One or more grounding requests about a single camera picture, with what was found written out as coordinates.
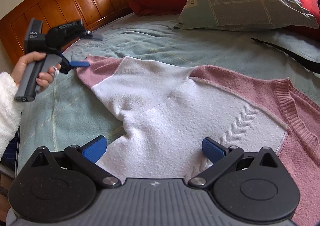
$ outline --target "pink knit fabric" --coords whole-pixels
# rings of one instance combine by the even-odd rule
[[[90,63],[89,68],[77,68],[77,74],[90,89],[113,75],[123,58],[106,58],[102,56],[88,55],[85,59]]]
[[[279,157],[301,194],[293,220],[306,226],[320,221],[320,107],[289,79],[258,80],[216,66],[196,67],[190,76],[233,90],[290,127]]]

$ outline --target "gray pillow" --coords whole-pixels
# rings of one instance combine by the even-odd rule
[[[230,31],[319,28],[315,17],[302,8],[299,0],[188,0],[175,26]]]

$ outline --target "pink and white sweater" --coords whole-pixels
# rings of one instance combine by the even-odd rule
[[[88,56],[79,78],[126,135],[97,164],[126,177],[189,180],[211,163],[201,143],[211,137],[248,152],[271,147],[297,183],[294,221],[320,220],[320,107],[289,79],[258,80],[216,66],[182,68],[158,61]]]

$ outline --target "metal screw head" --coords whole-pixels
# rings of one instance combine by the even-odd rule
[[[105,177],[105,178],[102,180],[102,182],[103,182],[104,184],[107,184],[107,185],[115,185],[115,184],[118,183],[118,181],[119,181],[118,178],[115,178],[115,177],[112,177],[112,176],[110,176],[110,177]]]
[[[190,182],[194,185],[205,185],[207,183],[207,181],[202,177],[194,177]]]

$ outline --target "white knit fabric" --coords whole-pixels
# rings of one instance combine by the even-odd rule
[[[210,165],[202,154],[205,137],[245,151],[278,149],[286,133],[281,121],[223,88],[188,78],[191,70],[126,57],[113,76],[93,86],[126,131],[97,165],[122,182],[189,180]]]
[[[14,101],[17,90],[12,77],[6,72],[0,73],[0,158],[21,121],[23,103]]]

